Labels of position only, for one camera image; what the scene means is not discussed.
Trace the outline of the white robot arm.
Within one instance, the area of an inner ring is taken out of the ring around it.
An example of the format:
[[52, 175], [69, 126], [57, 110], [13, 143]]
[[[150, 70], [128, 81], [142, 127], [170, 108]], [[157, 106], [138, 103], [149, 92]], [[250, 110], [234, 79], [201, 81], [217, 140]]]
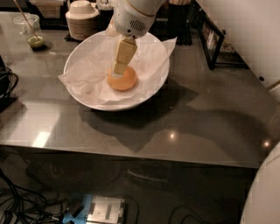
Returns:
[[[165, 0], [116, 0], [113, 25], [129, 37], [147, 33]], [[240, 224], [280, 224], [280, 146], [262, 162], [250, 187]]]

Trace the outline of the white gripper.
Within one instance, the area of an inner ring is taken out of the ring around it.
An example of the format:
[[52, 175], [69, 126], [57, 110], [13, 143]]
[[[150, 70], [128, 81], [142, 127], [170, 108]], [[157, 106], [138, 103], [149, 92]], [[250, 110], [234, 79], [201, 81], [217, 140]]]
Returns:
[[[142, 37], [155, 21], [158, 10], [165, 0], [116, 0], [113, 25], [124, 36]], [[137, 51], [133, 38], [121, 38], [115, 50], [112, 77], [119, 79]]]

